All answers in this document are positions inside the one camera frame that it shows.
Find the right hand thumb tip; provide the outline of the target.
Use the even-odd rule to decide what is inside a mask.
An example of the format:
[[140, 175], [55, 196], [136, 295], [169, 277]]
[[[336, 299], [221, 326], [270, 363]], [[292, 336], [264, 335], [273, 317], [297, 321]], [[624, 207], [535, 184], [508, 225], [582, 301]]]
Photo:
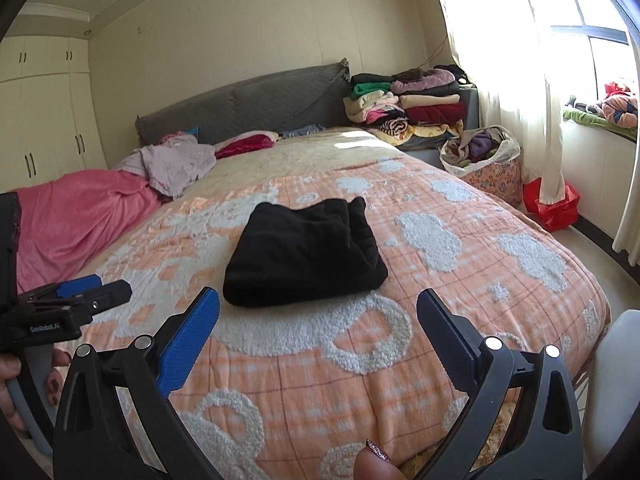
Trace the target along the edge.
[[368, 439], [354, 463], [355, 480], [405, 480], [402, 472], [392, 463], [375, 442]]

